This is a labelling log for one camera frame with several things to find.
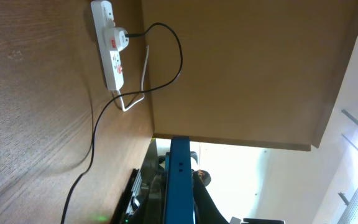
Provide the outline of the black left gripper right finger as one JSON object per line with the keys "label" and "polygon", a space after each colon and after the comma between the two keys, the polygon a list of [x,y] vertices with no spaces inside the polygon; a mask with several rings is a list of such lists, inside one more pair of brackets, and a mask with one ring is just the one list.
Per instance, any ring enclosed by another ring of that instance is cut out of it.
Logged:
{"label": "black left gripper right finger", "polygon": [[229,222],[220,214],[196,172],[193,173],[193,198],[196,207],[197,223],[229,224]]}

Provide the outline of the blue Galaxy smartphone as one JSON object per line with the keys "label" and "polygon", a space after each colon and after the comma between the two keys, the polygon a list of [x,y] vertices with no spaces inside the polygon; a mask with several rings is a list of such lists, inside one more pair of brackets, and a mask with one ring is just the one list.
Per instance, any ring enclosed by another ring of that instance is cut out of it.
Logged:
{"label": "blue Galaxy smartphone", "polygon": [[193,224],[193,178],[191,169],[190,140],[174,137],[166,155],[164,224]]}

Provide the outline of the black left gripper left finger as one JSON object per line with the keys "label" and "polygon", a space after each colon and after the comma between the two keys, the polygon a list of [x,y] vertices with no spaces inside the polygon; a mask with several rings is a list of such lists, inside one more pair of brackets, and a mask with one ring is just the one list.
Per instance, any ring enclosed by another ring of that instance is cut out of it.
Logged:
{"label": "black left gripper left finger", "polygon": [[132,170],[110,221],[112,224],[163,223],[164,160],[164,157],[147,159],[140,169]]}

